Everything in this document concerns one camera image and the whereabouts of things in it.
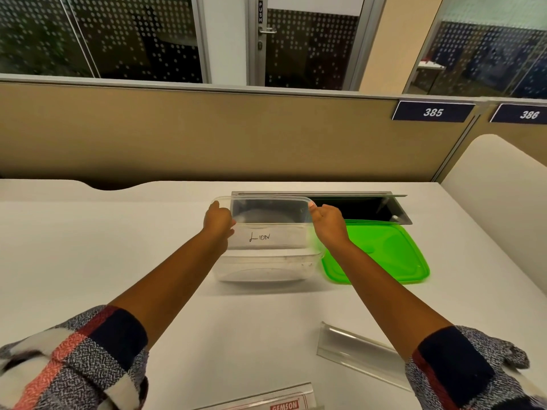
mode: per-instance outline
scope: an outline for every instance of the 385 sign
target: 385 sign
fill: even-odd
[[[545,124],[547,106],[502,103],[490,118],[490,122]]]
[[[399,101],[394,121],[464,122],[475,105],[460,102]]]

